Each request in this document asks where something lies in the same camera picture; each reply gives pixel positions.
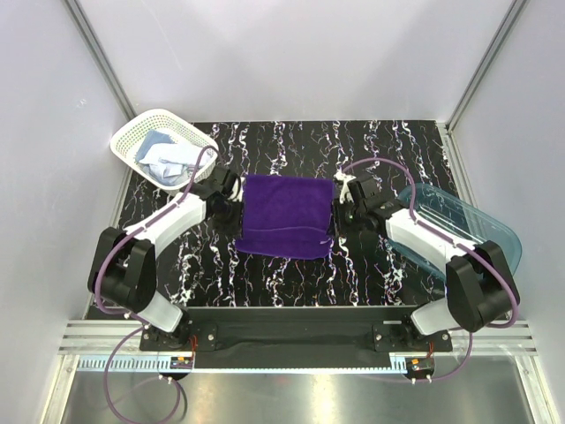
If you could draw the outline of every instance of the black marble table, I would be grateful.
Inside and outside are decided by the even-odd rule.
[[[456,195],[434,121],[241,122],[196,124],[218,143],[241,175],[332,178],[358,159],[379,155],[407,167],[417,182]],[[408,184],[386,164],[365,168],[383,194]],[[120,226],[149,216],[168,196],[132,174]],[[437,281],[376,234],[337,239],[332,253],[296,261],[235,249],[233,239],[206,223],[191,229],[159,257],[158,290],[188,307],[286,307],[421,304],[443,296]]]

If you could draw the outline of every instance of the purple cloth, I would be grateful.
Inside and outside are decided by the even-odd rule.
[[[243,237],[236,240],[236,249],[292,259],[327,256],[333,197],[329,179],[248,176]]]

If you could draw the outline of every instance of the white wall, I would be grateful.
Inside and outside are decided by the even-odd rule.
[[[511,0],[81,0],[138,112],[449,118]]]
[[[124,123],[59,0],[0,3],[0,421],[37,422],[124,166]]]
[[[485,212],[516,231],[516,283],[565,417],[565,3],[530,2],[455,130]]]

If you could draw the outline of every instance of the transparent tray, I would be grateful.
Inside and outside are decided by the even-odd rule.
[[[411,199],[411,188],[406,187],[398,196],[406,203]],[[518,236],[506,225],[457,199],[440,188],[428,184],[416,184],[416,211],[432,223],[451,233],[476,243],[492,240],[504,252],[510,270],[514,274],[522,257],[522,244]],[[437,269],[408,247],[389,241],[400,254],[439,279],[445,280],[445,269]]]

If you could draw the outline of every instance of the white basket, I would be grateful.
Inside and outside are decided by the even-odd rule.
[[[189,178],[182,184],[163,185],[155,181],[139,167],[135,162],[135,155],[138,153],[141,143],[150,130],[168,134],[175,143],[191,143],[199,148],[208,145],[218,148],[216,142],[201,130],[164,109],[148,110],[124,125],[114,134],[109,143],[112,152],[127,165],[132,167],[141,177],[149,180],[151,184],[154,184],[166,192],[176,192],[186,186],[190,180],[190,173]],[[214,151],[210,153],[213,154],[212,159],[196,173],[195,182],[209,177],[212,173],[217,153]]]

